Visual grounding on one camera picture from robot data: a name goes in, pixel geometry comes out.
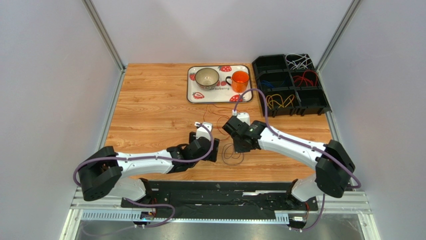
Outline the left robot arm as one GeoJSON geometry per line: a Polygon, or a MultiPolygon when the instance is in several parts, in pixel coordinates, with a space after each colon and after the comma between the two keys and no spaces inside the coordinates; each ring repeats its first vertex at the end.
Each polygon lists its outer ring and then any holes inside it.
{"type": "Polygon", "coordinates": [[[105,146],[77,166],[74,182],[87,202],[106,196],[140,201],[151,195],[144,174],[174,174],[193,168],[200,161],[216,162],[220,139],[191,132],[189,142],[153,153],[116,152],[105,146]]]}

